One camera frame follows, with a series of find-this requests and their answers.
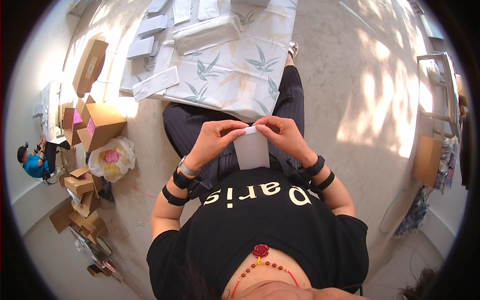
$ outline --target red rose pendant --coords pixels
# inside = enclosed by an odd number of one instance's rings
[[[252,254],[258,258],[258,257],[265,257],[268,255],[268,246],[264,244],[259,244],[256,245],[253,248]]]

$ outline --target sandal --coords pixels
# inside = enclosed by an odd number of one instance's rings
[[[299,45],[296,41],[290,40],[290,45],[288,46],[288,51],[292,55],[292,59],[295,59],[299,52]]]

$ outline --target red string necklace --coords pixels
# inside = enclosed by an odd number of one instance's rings
[[[266,257],[268,255],[268,246],[267,245],[264,245],[264,244],[259,244],[259,245],[256,245],[254,248],[253,248],[253,251],[252,251],[252,254],[257,258],[257,262],[252,264],[250,266],[250,268],[246,269],[245,272],[243,272],[240,276],[240,278],[238,279],[237,281],[237,284],[235,285],[235,288],[233,289],[233,292],[232,292],[232,297],[230,297],[230,299],[233,299],[233,295],[235,295],[235,290],[237,289],[240,281],[242,278],[244,278],[248,273],[250,273],[250,271],[255,268],[257,265],[261,265],[261,264],[264,264],[264,265],[271,265],[273,268],[277,268],[278,270],[280,271],[284,271],[284,272],[287,272],[288,274],[290,274],[290,276],[292,276],[292,279],[293,281],[295,281],[295,284],[297,285],[297,287],[299,288],[299,284],[297,282],[297,280],[295,279],[295,277],[293,276],[293,274],[285,269],[284,267],[280,266],[280,265],[277,265],[277,264],[271,264],[269,261],[266,261],[266,262],[261,262],[260,261],[260,258],[261,257]]]

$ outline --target white plastic bag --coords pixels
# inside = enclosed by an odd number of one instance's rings
[[[128,172],[128,169],[133,169],[135,160],[133,142],[124,136],[117,136],[105,146],[90,153],[88,168],[93,175],[116,182]]]

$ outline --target black t-shirt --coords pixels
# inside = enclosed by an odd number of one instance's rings
[[[147,262],[158,299],[180,297],[187,264],[221,293],[261,243],[293,257],[313,288],[363,283],[368,254],[362,221],[335,216],[322,201],[269,168],[237,171],[212,190],[180,231],[165,231],[150,246]]]

